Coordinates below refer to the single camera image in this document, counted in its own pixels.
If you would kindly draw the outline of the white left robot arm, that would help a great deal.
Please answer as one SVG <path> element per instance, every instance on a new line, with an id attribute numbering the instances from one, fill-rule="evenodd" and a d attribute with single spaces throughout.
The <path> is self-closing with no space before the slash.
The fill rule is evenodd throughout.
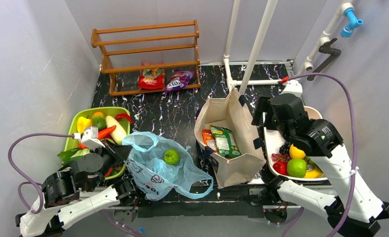
<path id="1" fill-rule="evenodd" d="M 105 144 L 95 152 L 77 157 L 49 175 L 30 210 L 16 216 L 22 237 L 60 237 L 76 222 L 105 208 L 129 204 L 136 196 L 129 178 L 120 179 L 102 191 L 95 191 L 105 175 L 124 166 L 131 146 Z"/>

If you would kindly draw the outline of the green custard apple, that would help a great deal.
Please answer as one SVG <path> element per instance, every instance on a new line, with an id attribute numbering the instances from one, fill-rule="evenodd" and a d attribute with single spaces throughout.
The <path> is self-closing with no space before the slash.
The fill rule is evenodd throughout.
<path id="1" fill-rule="evenodd" d="M 176 150 L 170 149 L 164 153 L 164 161 L 169 165 L 176 165 L 180 160 L 180 155 Z"/>

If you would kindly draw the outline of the orange snack bag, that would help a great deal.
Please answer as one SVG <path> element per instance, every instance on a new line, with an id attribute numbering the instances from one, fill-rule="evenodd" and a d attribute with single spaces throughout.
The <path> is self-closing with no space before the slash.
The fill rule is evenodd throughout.
<path id="1" fill-rule="evenodd" d="M 215 138 L 209 129 L 202 130 L 203 142 L 210 147 L 214 152 L 217 152 Z"/>

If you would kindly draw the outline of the light blue plastic bag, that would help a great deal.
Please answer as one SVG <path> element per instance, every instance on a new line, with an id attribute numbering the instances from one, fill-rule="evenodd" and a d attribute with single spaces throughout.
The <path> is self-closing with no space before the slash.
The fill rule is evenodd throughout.
<path id="1" fill-rule="evenodd" d="M 125 136 L 122 144 L 133 147 L 125 166 L 147 199 L 161 200 L 171 190 L 189 199 L 203 198 L 212 192 L 214 179 L 196 167 L 188 152 L 190 147 L 146 131 Z M 163 159 L 170 149 L 180 155 L 176 165 L 166 164 Z"/>

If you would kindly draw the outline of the green Fox's candy bag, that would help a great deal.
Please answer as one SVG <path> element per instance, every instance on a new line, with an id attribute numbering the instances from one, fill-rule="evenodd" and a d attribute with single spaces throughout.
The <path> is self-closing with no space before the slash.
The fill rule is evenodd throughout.
<path id="1" fill-rule="evenodd" d="M 217 152 L 226 159 L 233 159 L 241 155 L 233 132 L 227 128 L 219 126 L 209 126 L 216 142 Z"/>

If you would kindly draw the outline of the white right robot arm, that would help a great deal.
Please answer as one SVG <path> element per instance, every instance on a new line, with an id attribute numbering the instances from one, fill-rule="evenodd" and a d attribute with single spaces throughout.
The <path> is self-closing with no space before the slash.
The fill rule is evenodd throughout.
<path id="1" fill-rule="evenodd" d="M 252 124 L 261 120 L 296 148 L 304 151 L 322 170 L 335 190 L 328 195 L 278 175 L 266 184 L 259 197 L 277 203 L 292 202 L 326 218 L 334 233 L 345 237 L 372 237 L 379 220 L 389 218 L 389 202 L 380 200 L 356 169 L 335 126 L 322 118 L 313 119 L 302 100 L 290 93 L 261 97 Z"/>

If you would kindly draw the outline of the beige canvas tote bag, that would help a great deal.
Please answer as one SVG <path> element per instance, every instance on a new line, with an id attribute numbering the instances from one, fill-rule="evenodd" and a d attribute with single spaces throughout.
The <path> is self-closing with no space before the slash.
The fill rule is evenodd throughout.
<path id="1" fill-rule="evenodd" d="M 208 98 L 197 115 L 194 134 L 219 188 L 251 181 L 266 163 L 252 120 L 245 96 L 235 88 L 225 98 Z"/>

